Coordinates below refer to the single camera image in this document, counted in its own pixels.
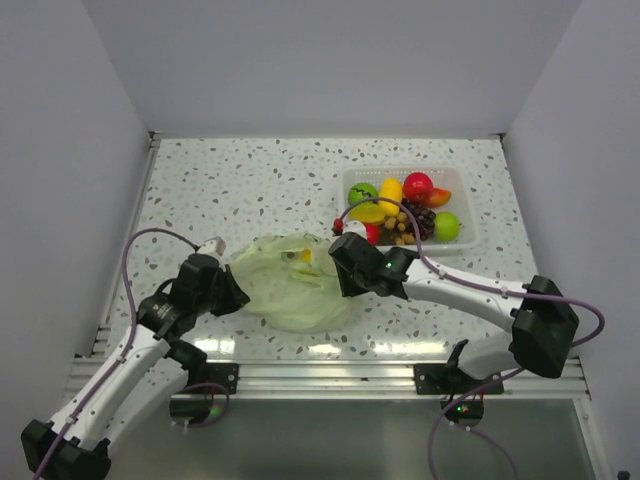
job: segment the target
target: terrazzo table surface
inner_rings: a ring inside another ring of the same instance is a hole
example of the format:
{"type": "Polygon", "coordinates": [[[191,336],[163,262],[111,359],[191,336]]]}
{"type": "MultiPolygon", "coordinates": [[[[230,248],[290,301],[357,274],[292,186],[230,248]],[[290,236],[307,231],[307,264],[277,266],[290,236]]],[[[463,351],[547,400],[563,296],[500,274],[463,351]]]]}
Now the terrazzo table surface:
{"type": "MultiPolygon", "coordinates": [[[[498,140],[175,139],[162,140],[138,229],[164,227],[196,243],[214,236],[229,255],[255,237],[308,231],[329,237],[338,173],[358,165],[454,165],[467,175],[479,244],[438,257],[496,279],[527,281],[531,248],[498,140]]],[[[136,302],[174,277],[191,253],[164,235],[141,237],[129,260],[136,302]]],[[[211,359],[235,361],[444,360],[457,341],[497,331],[486,321],[428,302],[358,297],[341,329],[315,335],[274,330],[260,317],[206,315],[184,339],[211,359]]],[[[110,312],[108,352],[129,324],[124,289],[110,312]]]]}

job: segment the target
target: purple grapes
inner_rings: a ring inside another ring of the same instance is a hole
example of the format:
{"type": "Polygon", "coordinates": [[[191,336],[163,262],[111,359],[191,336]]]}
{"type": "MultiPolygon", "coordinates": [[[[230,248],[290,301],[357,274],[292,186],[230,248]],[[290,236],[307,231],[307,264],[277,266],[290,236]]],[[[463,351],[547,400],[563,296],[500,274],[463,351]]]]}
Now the purple grapes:
{"type": "MultiPolygon", "coordinates": [[[[435,212],[423,207],[422,205],[411,203],[406,198],[402,199],[402,205],[407,207],[411,214],[416,218],[416,221],[418,222],[420,239],[427,240],[429,238],[432,238],[434,236],[436,228],[436,225],[434,223],[434,219],[436,218],[435,212]]],[[[415,233],[413,225],[411,223],[409,223],[407,231],[410,233],[415,233]]]]}

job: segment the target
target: red apple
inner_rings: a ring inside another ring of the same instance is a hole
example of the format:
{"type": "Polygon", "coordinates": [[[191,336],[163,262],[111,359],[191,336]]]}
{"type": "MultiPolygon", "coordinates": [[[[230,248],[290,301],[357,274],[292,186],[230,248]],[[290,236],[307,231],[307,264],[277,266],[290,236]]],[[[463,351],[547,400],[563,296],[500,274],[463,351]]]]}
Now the red apple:
{"type": "Polygon", "coordinates": [[[407,175],[402,186],[402,192],[411,203],[421,203],[426,200],[433,190],[433,182],[428,175],[414,172],[407,175]]]}
{"type": "Polygon", "coordinates": [[[445,190],[444,188],[434,188],[422,205],[427,208],[441,207],[447,203],[450,198],[451,191],[445,190]]]}

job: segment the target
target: green plastic bag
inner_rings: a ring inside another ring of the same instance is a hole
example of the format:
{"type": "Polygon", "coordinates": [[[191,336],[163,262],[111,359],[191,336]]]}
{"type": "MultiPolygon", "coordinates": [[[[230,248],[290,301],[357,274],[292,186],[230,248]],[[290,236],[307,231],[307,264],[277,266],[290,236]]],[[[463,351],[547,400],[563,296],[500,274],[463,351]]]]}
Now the green plastic bag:
{"type": "Polygon", "coordinates": [[[330,245],[329,240],[299,233],[261,237],[234,254],[233,278],[251,299],[244,310],[289,332],[318,333],[342,326],[353,302],[342,297],[330,245]]]}

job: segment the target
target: clear plastic container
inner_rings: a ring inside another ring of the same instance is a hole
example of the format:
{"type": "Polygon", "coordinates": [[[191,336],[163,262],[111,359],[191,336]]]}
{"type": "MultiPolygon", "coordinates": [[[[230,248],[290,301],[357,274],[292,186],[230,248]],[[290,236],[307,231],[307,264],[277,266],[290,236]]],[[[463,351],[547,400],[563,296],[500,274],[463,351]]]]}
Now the clear plastic container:
{"type": "MultiPolygon", "coordinates": [[[[458,217],[460,232],[458,237],[446,243],[429,239],[423,242],[425,252],[446,253],[471,248],[478,243],[478,216],[471,201],[471,190],[467,185],[464,173],[456,167],[425,166],[425,165],[401,165],[401,166],[377,166],[347,168],[339,175],[338,211],[342,213],[349,203],[347,196],[351,187],[359,182],[367,182],[380,188],[382,182],[389,177],[396,178],[400,183],[413,172],[423,172],[429,175],[434,186],[451,191],[451,199],[442,207],[434,208],[438,212],[451,212],[458,217]]],[[[389,250],[393,245],[378,247],[381,251],[389,250]]],[[[416,250],[415,245],[407,245],[404,248],[416,250]]]]}

